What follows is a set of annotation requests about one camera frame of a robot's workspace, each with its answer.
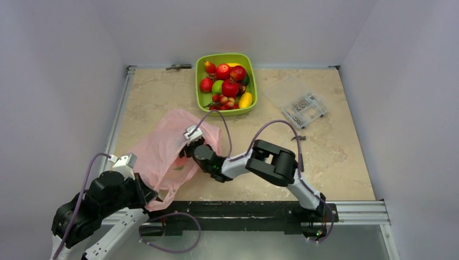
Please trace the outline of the red fake apple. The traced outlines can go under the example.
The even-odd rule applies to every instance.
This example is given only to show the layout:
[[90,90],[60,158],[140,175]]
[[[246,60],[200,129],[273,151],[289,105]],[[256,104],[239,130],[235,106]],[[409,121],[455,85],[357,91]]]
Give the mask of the red fake apple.
[[227,63],[219,64],[215,70],[215,77],[217,80],[227,80],[231,76],[231,66]]

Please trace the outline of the green fake apple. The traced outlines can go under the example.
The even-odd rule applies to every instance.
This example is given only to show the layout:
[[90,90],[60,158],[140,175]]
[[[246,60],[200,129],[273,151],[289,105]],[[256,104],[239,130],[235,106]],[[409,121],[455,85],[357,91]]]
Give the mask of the green fake apple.
[[221,94],[222,93],[222,84],[224,83],[223,80],[216,80],[212,85],[212,93],[213,94]]

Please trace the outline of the red fake bell pepper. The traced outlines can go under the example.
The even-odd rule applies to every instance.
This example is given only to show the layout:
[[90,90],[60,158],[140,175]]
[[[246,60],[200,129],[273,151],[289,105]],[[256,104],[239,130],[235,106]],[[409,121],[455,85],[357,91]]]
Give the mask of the red fake bell pepper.
[[236,81],[232,81],[227,79],[223,81],[221,86],[221,93],[222,95],[229,97],[229,98],[236,98],[239,92],[239,83]]

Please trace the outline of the fake cherry bunch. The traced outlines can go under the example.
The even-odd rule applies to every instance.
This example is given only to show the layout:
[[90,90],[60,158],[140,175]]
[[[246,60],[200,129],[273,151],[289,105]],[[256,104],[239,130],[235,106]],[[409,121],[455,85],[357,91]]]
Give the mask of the fake cherry bunch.
[[239,104],[236,99],[233,97],[227,97],[222,94],[212,95],[211,102],[204,106],[204,108],[209,110],[234,110],[239,109]]

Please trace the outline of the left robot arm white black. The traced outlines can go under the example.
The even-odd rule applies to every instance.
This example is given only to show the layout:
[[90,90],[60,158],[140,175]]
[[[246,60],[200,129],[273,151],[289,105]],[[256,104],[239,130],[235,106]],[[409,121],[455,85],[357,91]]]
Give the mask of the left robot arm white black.
[[57,209],[51,231],[59,240],[51,258],[58,259],[64,249],[70,250],[89,238],[105,218],[126,207],[140,209],[147,221],[156,221],[161,216],[161,206],[152,201],[157,195],[138,173],[134,178],[125,178],[116,171],[103,172],[87,190]]

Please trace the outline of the yellow fake lemon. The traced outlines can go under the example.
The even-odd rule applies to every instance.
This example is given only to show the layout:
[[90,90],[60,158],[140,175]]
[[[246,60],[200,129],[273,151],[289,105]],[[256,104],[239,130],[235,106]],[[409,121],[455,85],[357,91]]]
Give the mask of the yellow fake lemon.
[[239,100],[238,106],[240,109],[247,108],[253,103],[253,96],[250,92],[245,92]]

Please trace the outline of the red fake pomegranate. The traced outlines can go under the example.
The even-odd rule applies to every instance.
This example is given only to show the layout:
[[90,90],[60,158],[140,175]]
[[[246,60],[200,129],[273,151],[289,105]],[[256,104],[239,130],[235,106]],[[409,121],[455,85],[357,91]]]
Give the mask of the red fake pomegranate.
[[241,66],[234,66],[230,72],[230,79],[232,82],[241,82],[247,75],[246,69]]

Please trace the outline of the pink plastic bag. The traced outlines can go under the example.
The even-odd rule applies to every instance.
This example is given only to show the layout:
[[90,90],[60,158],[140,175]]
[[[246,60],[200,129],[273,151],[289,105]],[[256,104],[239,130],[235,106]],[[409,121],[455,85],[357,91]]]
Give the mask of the pink plastic bag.
[[200,119],[184,109],[173,109],[166,113],[156,127],[129,150],[137,157],[134,172],[145,185],[166,195],[161,201],[150,201],[148,211],[164,210],[185,182],[191,180],[200,167],[192,158],[179,157],[187,145],[186,129],[198,124]]

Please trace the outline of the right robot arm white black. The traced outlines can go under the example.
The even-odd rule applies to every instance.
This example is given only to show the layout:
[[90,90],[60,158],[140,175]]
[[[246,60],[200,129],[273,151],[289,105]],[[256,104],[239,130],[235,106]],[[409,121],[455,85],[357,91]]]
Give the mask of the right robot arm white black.
[[203,172],[220,183],[253,173],[274,186],[285,187],[297,198],[310,220],[317,220],[325,213],[325,197],[303,176],[294,152],[270,142],[256,140],[247,155],[223,157],[200,138],[186,145],[179,157],[193,159]]

